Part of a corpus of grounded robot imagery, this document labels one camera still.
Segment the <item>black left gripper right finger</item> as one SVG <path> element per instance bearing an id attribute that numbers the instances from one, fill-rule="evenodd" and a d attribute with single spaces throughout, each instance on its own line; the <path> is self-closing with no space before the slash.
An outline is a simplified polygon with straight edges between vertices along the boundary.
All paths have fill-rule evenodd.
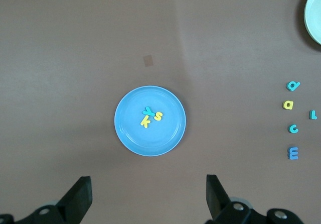
<path id="1" fill-rule="evenodd" d="M 266 217 L 245 202 L 231 200 L 217 175 L 206 177 L 206 202 L 212 217 L 207 223 L 266 223 Z"/>

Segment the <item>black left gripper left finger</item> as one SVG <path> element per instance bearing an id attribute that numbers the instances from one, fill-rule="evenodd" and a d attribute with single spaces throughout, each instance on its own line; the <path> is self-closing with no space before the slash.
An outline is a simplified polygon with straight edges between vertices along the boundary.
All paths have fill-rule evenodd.
<path id="1" fill-rule="evenodd" d="M 92 204 L 91 177 L 80 177 L 55 204 L 45 205 L 16 223 L 79 224 Z"/>

